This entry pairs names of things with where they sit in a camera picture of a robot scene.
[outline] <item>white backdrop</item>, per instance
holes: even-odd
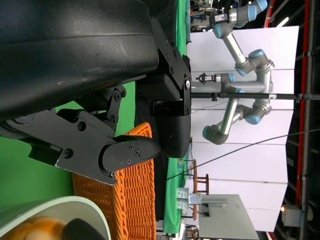
[[[245,56],[254,50],[263,49],[267,57],[274,62],[274,93],[294,93],[298,31],[297,26],[233,31]],[[235,72],[235,62],[227,47],[212,32],[192,33],[187,53],[193,81],[203,72],[233,72],[236,74],[236,81],[256,79],[254,72],[245,77]],[[288,134],[294,103],[290,100],[271,100],[273,110],[260,124],[250,125],[244,120],[239,121],[232,126],[225,144],[210,143],[202,137],[202,130],[205,126],[217,124],[223,119],[227,105],[223,102],[226,101],[227,99],[219,99],[217,102],[210,99],[192,99],[192,152],[198,164],[248,144]],[[251,107],[253,102],[253,99],[241,99],[239,104]],[[210,194],[240,195],[257,231],[273,232],[276,225],[288,182],[286,140],[287,138],[283,137],[250,146],[198,169],[200,177],[209,174]]]

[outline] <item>green tablecloth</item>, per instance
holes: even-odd
[[[176,7],[176,46],[181,55],[187,55],[187,31],[186,31],[186,8],[188,0],[177,0]],[[173,177],[181,172],[181,168],[177,168],[178,159],[169,158],[167,178]],[[180,230],[181,213],[177,209],[177,188],[184,187],[187,177],[180,175],[166,182],[165,192],[165,210],[163,231],[169,234],[177,234]]]
[[[167,178],[180,174],[187,169],[187,163],[183,162],[183,167],[179,168],[177,158],[169,158]],[[181,223],[181,209],[177,209],[177,189],[183,188],[186,184],[187,176],[180,175],[166,182],[165,189],[165,210],[163,231],[169,234],[177,234]]]
[[[126,97],[121,101],[116,135],[134,127],[135,83],[125,85]],[[58,109],[78,109],[70,102]],[[9,205],[51,199],[73,194],[71,174],[28,157],[30,145],[0,137],[0,208]]]

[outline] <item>bowl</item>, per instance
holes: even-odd
[[[73,219],[82,219],[106,240],[111,240],[106,218],[100,208],[94,202],[80,196],[64,196],[0,208],[0,238],[34,216],[51,216],[67,223]]]

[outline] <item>wicker basket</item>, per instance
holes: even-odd
[[[152,137],[143,123],[125,135]],[[155,183],[153,160],[117,171],[114,186],[72,174],[74,194],[96,203],[108,222],[113,240],[155,240]]]

